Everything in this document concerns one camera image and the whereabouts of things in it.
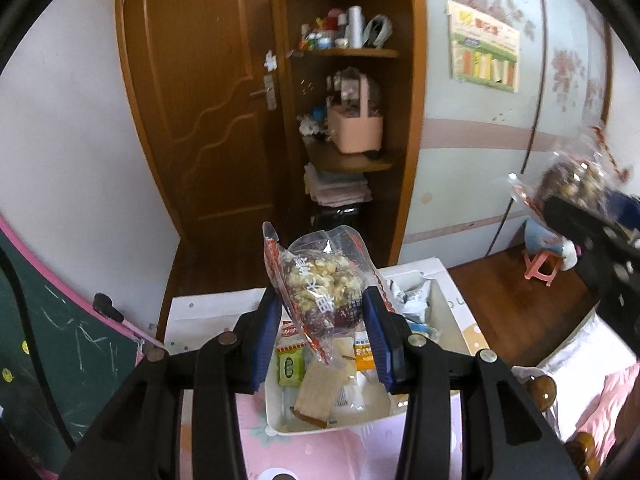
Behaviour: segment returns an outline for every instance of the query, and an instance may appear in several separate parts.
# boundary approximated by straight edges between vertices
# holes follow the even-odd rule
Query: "pink stool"
[[[551,271],[551,274],[542,274],[542,272],[540,272],[540,267],[547,259],[549,259],[549,263],[553,265],[554,270]],[[524,273],[526,280],[537,278],[546,282],[546,286],[550,286],[558,273],[560,265],[562,264],[562,258],[554,252],[545,249],[544,251],[536,254],[533,259],[530,260],[527,251],[524,251],[524,263],[527,266],[527,272]]]

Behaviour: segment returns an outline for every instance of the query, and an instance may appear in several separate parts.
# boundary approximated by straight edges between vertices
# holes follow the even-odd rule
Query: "pink tablecloth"
[[[286,473],[296,480],[324,480],[330,465],[340,480],[393,480],[404,431],[404,415],[300,436],[280,436],[267,426],[264,398],[236,396],[242,450],[249,480],[273,480]],[[460,399],[451,400],[451,462],[449,478],[458,480],[462,467]],[[191,480],[191,396],[185,395],[180,432],[180,480]]]

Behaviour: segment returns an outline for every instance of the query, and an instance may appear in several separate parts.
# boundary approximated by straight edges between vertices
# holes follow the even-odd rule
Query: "clear plastic bag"
[[[354,336],[362,321],[362,293],[377,286],[386,307],[391,294],[358,232],[348,226],[300,237],[288,249],[269,222],[262,226],[264,263],[284,307],[317,358],[332,365],[332,341]]]
[[[616,221],[619,211],[612,204],[612,191],[621,182],[596,142],[587,135],[561,139],[549,153],[548,163],[533,179],[510,173],[511,196],[528,213],[546,226],[543,211],[546,201],[560,196],[596,213],[609,221]]]

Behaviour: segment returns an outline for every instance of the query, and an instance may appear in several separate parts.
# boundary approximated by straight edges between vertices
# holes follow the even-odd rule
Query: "pink basket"
[[[382,147],[382,117],[369,117],[369,82],[360,75],[360,117],[349,117],[342,105],[327,110],[329,136],[342,153],[377,151]]]

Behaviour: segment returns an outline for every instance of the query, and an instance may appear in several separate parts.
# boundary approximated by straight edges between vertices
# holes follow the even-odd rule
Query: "wooden shelf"
[[[390,48],[315,48],[313,50],[296,50],[295,57],[309,54],[310,56],[353,56],[353,57],[390,57],[396,58],[400,54]]]
[[[340,153],[332,142],[303,137],[309,161],[318,171],[332,173],[369,173],[385,171],[393,166],[393,157],[383,155],[376,160],[367,158],[361,153],[346,155]]]

